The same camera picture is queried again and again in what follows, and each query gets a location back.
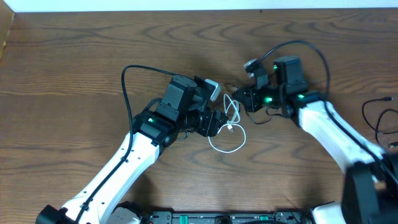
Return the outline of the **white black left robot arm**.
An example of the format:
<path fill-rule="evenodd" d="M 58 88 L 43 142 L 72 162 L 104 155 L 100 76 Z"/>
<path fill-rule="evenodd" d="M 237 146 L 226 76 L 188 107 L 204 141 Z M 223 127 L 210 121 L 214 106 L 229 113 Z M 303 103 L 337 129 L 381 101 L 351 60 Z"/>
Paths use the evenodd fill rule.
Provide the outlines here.
<path fill-rule="evenodd" d="M 129 116 L 130 131 L 93 180 L 61 209 L 47 205 L 36 223 L 142 223 L 143 215 L 121 199 L 180 133 L 218 134 L 228 117 L 207 104 L 220 91 L 213 80 L 173 75 L 162 98 Z"/>

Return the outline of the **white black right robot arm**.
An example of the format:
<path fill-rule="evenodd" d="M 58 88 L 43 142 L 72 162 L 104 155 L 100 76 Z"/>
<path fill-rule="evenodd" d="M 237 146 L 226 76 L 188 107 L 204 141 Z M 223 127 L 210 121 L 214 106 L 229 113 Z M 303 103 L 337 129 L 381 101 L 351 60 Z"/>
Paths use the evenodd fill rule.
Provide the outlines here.
<path fill-rule="evenodd" d="M 310 211 L 313 223 L 397 223 L 397 155 L 352 128 L 319 91 L 308 89 L 296 55 L 275 59 L 276 85 L 260 60 L 244 65 L 255 84 L 233 98 L 246 112 L 280 108 L 282 117 L 312 135 L 345 175 L 343 198 Z"/>

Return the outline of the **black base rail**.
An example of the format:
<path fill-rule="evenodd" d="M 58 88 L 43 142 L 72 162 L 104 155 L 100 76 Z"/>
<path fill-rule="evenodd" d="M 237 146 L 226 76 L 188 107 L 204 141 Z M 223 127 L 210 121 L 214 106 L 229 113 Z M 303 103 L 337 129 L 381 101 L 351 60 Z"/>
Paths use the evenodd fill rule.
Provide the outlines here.
<path fill-rule="evenodd" d="M 344 223 L 335 203 L 309 210 L 278 209 L 271 212 L 146 212 L 135 203 L 120 203 L 109 217 L 114 224 L 240 224 L 240 223 Z"/>

